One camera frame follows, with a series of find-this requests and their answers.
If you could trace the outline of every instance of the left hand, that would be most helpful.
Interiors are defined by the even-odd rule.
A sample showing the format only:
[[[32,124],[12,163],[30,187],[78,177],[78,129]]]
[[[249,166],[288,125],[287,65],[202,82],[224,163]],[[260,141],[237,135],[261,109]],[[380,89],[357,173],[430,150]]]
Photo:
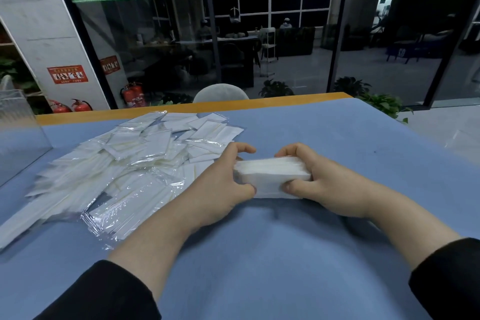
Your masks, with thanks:
[[[255,153],[247,143],[232,142],[215,163],[208,167],[181,195],[172,200],[188,213],[192,230],[223,219],[235,205],[255,196],[251,184],[233,181],[237,154]]]

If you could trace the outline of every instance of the forearm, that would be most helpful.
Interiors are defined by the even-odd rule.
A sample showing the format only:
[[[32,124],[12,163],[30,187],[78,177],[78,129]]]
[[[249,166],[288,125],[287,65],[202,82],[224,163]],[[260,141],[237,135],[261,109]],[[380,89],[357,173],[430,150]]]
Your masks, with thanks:
[[[152,291],[157,300],[183,243],[194,230],[181,196],[166,204],[142,223],[108,257],[128,270]]]
[[[369,219],[390,239],[411,269],[435,250],[461,238],[408,197],[377,184],[371,194]]]

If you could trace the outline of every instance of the floor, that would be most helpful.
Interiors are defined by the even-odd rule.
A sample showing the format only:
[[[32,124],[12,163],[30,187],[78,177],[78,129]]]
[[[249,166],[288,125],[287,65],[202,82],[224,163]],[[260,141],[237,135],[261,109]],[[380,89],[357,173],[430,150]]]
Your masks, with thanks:
[[[404,117],[418,134],[480,165],[480,105],[400,113]]]
[[[338,61],[337,76],[353,76],[371,85],[371,93],[387,93],[400,97],[404,105],[417,105],[423,102],[441,59],[420,58],[417,62],[411,59],[391,57],[387,61],[385,48],[366,48],[357,51],[343,51]],[[324,93],[327,88],[328,73],[332,51],[315,47],[312,54],[302,56],[270,58],[267,63],[264,58],[261,67],[253,66],[254,87],[245,90],[250,99],[259,98],[265,80],[285,82],[296,95]],[[473,99],[470,103],[480,101],[480,84],[471,80],[476,69],[476,55],[453,57],[451,69],[447,71],[438,97],[441,100],[454,100],[458,97]],[[201,83],[190,79],[188,87],[183,87],[176,93],[187,93],[195,96],[202,88]],[[204,85],[215,82],[215,71],[200,76]],[[438,103],[437,106],[457,105],[450,101]]]

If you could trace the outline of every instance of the blue table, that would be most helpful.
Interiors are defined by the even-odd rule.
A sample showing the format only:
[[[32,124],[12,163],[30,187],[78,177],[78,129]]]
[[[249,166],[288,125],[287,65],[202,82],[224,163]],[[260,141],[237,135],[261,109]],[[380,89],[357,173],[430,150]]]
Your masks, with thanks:
[[[301,141],[398,190],[480,238],[480,170],[357,99],[220,112],[271,157]],[[71,147],[121,121],[46,126],[54,149],[0,189],[0,223],[26,182]],[[103,243],[81,222],[46,223],[0,254],[0,319],[31,319],[95,261]],[[165,319],[429,319],[409,269],[365,220],[307,200],[257,199],[189,238],[166,284]]]

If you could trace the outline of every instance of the red sign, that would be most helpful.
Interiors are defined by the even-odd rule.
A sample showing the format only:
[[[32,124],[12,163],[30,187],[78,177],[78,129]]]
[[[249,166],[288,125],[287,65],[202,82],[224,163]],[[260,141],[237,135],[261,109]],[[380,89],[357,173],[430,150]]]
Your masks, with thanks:
[[[59,66],[46,68],[56,84],[71,84],[74,82],[88,82],[87,75],[81,64],[74,66]]]
[[[102,65],[103,72],[105,72],[105,75],[109,75],[112,72],[120,70],[120,64],[116,55],[102,58],[100,60],[100,63]]]

